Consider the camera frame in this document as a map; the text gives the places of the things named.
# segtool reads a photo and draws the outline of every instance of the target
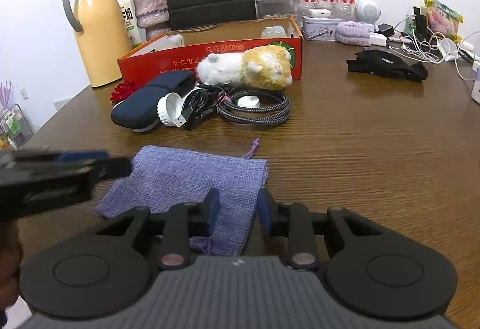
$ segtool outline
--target plush toy hamster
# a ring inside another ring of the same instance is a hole
[[[290,53],[280,46],[255,47],[243,53],[241,82],[249,87],[279,90],[293,82]]]
[[[207,85],[240,83],[243,52],[209,54],[197,66],[200,80]]]

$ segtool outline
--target black clamp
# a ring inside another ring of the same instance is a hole
[[[345,306],[384,320],[444,314],[457,287],[446,257],[342,207],[310,213],[300,203],[277,204],[266,189],[257,209],[264,233],[289,238],[287,264],[314,270]],[[330,260],[320,263],[315,235]]]
[[[37,254],[20,273],[23,297],[42,313],[64,319],[120,311],[145,294],[158,270],[191,263],[189,237],[211,235],[218,211],[215,188],[202,203],[177,204],[167,213],[131,209]],[[152,262],[155,235],[163,240]]]

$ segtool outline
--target wooden table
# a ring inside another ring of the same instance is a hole
[[[313,211],[344,206],[444,255],[458,271],[448,316],[480,327],[480,106],[452,64],[429,66],[423,84],[347,72],[357,47],[305,42],[303,78],[287,89],[290,120],[252,129],[221,118],[195,131],[161,126],[135,134],[110,120],[110,92],[86,88],[30,140],[53,149],[106,149],[133,156],[158,145],[241,156],[260,138],[256,158],[268,160],[267,187],[279,201]],[[99,221],[95,200],[20,222],[26,258]],[[254,227],[247,254],[265,254]]]

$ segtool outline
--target white charging cable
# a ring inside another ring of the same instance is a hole
[[[402,21],[400,21],[394,27],[394,30],[397,30],[397,27],[401,23],[407,21],[409,18],[411,18],[413,16],[414,15],[411,14],[411,15],[405,17]],[[392,52],[394,52],[395,54],[401,55],[405,58],[413,59],[414,61],[417,61],[417,62],[440,64],[445,60],[445,57],[443,57],[442,59],[439,59],[438,56],[433,54],[431,51],[437,51],[439,49],[440,41],[439,41],[438,37],[445,38],[445,35],[443,35],[441,32],[433,32],[429,27],[427,27],[427,29],[431,33],[431,37],[430,37],[429,41],[418,40],[413,32],[412,32],[411,35],[408,35],[408,36],[405,37],[405,38],[408,38],[409,40],[411,40],[411,42],[415,46],[415,49],[412,49],[409,46],[407,46],[402,39],[400,39],[400,41],[402,42],[402,47],[389,46],[388,48]],[[436,40],[436,45],[431,44],[431,42],[434,38]],[[422,47],[428,48],[428,51],[423,51]],[[450,48],[450,45],[449,45],[447,55],[450,53],[450,49],[451,48]]]
[[[463,39],[459,44],[457,44],[457,48],[462,48],[462,45],[463,43],[465,43],[468,39],[470,39],[472,36],[476,35],[476,34],[479,34],[480,31],[475,31],[471,34],[469,34],[465,39]],[[469,81],[469,82],[472,82],[472,81],[475,81],[475,78],[465,78],[462,74],[460,74],[460,70],[458,69],[458,63],[457,63],[457,60],[458,60],[458,54],[457,56],[455,57],[455,67],[457,68],[457,73],[458,75],[460,75],[460,78],[464,81]]]

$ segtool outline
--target black pouch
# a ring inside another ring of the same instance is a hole
[[[191,71],[166,71],[114,106],[112,121],[117,126],[148,131],[159,123],[158,100],[169,93],[183,97],[194,86],[195,76]]]

